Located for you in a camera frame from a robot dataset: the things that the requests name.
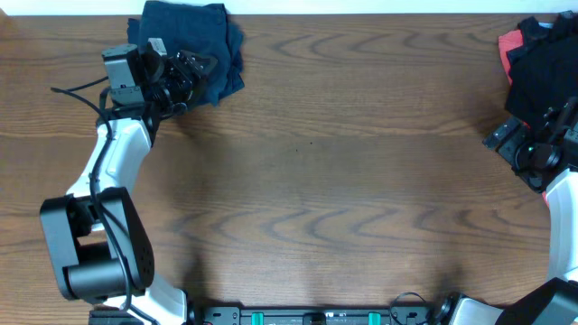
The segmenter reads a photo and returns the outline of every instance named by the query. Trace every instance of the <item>white wall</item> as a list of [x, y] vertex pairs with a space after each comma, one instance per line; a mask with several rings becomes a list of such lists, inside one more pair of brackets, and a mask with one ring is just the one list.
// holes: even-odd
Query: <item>white wall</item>
[[[559, 13], [578, 11], [576, 0], [182, 0], [224, 3], [232, 14]], [[145, 0], [0, 0], [10, 15], [140, 14]]]

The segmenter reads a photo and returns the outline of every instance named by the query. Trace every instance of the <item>brown wooden surface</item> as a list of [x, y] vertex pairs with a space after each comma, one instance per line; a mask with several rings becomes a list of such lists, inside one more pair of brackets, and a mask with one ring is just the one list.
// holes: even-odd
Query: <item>brown wooden surface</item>
[[[507, 116], [497, 37], [522, 18], [235, 17], [246, 88], [164, 123], [139, 174], [157, 271], [246, 305], [508, 303], [537, 287], [547, 207], [481, 144]], [[0, 322], [86, 323], [56, 288], [38, 209], [79, 176], [96, 116], [49, 86], [104, 76], [125, 30], [122, 16], [0, 24]]]

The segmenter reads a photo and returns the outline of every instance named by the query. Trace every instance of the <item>pile of clothes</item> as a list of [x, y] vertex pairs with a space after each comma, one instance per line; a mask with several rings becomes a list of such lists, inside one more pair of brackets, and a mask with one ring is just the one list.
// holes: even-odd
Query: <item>pile of clothes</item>
[[552, 24], [530, 17], [518, 28], [499, 37], [512, 84], [506, 110], [538, 130], [549, 107], [578, 96], [578, 15], [559, 14]]

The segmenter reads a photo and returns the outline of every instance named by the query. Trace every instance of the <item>red cloth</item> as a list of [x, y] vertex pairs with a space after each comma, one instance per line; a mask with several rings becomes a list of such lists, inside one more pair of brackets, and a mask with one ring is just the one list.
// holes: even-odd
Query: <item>red cloth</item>
[[509, 61], [506, 53], [524, 45], [524, 38], [520, 30], [508, 32], [507, 34], [498, 37], [499, 58], [502, 60], [504, 71], [508, 75], [508, 81], [512, 84], [512, 79], [509, 77]]

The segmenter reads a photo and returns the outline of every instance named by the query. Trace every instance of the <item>green connector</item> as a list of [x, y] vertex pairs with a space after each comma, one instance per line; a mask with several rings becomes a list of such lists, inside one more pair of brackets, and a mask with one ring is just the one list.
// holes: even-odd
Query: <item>green connector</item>
[[369, 325], [381, 325], [381, 314], [377, 312], [370, 312]]
[[251, 325], [263, 325], [265, 324], [265, 316], [263, 312], [254, 312], [251, 315]]

